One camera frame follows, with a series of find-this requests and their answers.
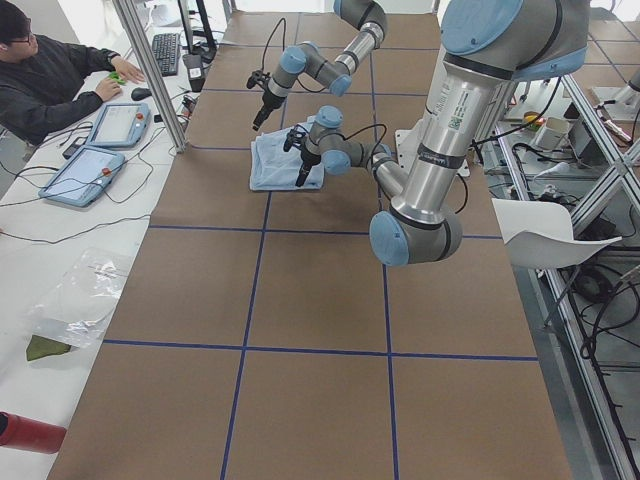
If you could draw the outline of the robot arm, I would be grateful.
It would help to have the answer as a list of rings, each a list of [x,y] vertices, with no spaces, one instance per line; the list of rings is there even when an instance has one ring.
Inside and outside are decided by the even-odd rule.
[[[296,180],[312,167],[340,175],[367,169],[389,199],[370,222],[369,239],[388,266],[436,262],[459,247],[462,226],[445,198],[497,86],[550,79],[585,59],[590,6],[586,1],[452,1],[440,24],[445,75],[431,91],[410,169],[382,146],[346,140],[339,110],[318,111],[307,133],[289,131],[284,147],[300,151]]]
[[[271,113],[287,99],[298,78],[306,74],[326,88],[332,95],[344,95],[352,84],[352,77],[363,59],[378,49],[387,34],[384,9],[375,1],[345,0],[333,3],[334,13],[357,30],[357,35],[333,60],[310,41],[286,47],[271,73],[255,70],[247,80],[247,87],[263,90],[263,105],[256,114],[252,128],[257,131]]]

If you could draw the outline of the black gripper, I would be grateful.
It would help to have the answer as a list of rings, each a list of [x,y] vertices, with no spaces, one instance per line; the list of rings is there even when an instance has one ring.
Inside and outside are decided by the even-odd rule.
[[[256,114],[252,128],[258,131],[263,123],[269,118],[273,110],[279,109],[285,101],[283,96],[277,95],[270,90],[265,90],[262,95],[263,107]]]
[[[299,170],[298,176],[296,178],[295,186],[297,188],[302,187],[311,172],[311,169],[319,165],[321,163],[321,155],[310,152],[309,150],[302,149],[300,151],[301,159],[302,159],[302,167]]]

